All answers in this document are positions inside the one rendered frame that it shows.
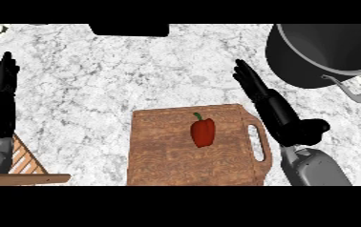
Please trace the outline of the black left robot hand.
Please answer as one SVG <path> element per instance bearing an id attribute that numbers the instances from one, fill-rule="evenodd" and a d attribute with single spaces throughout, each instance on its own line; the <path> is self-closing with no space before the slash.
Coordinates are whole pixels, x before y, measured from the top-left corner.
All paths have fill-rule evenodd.
<path id="1" fill-rule="evenodd" d="M 14 133 L 14 90 L 16 65 L 10 52 L 4 52 L 0 59 L 0 138 L 11 137 Z"/>

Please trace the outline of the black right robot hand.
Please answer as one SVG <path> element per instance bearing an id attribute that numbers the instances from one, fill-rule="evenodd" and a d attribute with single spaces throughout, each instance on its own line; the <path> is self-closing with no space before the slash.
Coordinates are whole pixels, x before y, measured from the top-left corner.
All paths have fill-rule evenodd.
<path id="1" fill-rule="evenodd" d="M 278 143 L 313 146 L 322 134 L 329 130 L 323 119 L 300 119 L 280 94 L 269 89 L 244 60 L 235 60 L 233 79 L 251 99 L 255 111 L 269 134 Z"/>

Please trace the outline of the red bell pepper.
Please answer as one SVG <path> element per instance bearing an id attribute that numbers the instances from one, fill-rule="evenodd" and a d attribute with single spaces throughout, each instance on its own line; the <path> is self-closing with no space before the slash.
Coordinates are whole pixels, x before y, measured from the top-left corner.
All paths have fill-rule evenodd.
<path id="1" fill-rule="evenodd" d="M 198 148 L 209 146 L 215 136 L 215 125 L 211 118 L 204 119 L 199 113 L 193 113 L 196 122 L 190 126 L 190 137 Z"/>

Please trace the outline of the dark grey pot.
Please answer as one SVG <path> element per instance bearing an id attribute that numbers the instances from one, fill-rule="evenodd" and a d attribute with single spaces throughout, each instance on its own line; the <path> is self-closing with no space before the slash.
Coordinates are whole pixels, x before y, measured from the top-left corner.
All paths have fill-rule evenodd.
<path id="1" fill-rule="evenodd" d="M 266 47 L 266 62 L 283 82 L 301 89 L 335 85 L 361 103 L 343 81 L 361 76 L 361 24 L 275 24 Z"/>

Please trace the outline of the brown wooden cutting board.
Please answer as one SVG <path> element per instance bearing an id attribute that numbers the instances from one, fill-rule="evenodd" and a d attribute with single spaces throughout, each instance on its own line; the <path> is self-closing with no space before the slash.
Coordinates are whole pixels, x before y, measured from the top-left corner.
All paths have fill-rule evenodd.
<path id="1" fill-rule="evenodd" d="M 198 148 L 190 126 L 215 124 L 212 144 Z M 264 129 L 238 104 L 133 112 L 130 185 L 260 185 L 272 166 Z"/>

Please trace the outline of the pale wooden slatted rack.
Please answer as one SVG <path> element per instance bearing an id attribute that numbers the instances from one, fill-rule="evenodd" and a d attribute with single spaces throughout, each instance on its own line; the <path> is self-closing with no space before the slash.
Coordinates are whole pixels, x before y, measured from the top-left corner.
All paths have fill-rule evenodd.
<path id="1" fill-rule="evenodd" d="M 69 174 L 50 174 L 30 153 L 17 135 L 13 136 L 13 164 L 10 172 L 0 174 L 0 186 L 35 186 L 36 184 L 64 183 Z"/>

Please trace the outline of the black appliance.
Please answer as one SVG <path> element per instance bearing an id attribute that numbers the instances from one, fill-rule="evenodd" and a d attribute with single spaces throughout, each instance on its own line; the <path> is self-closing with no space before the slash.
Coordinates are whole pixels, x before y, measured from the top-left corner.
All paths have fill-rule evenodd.
<path id="1" fill-rule="evenodd" d="M 93 33 L 113 36 L 167 37 L 168 24 L 90 24 Z"/>

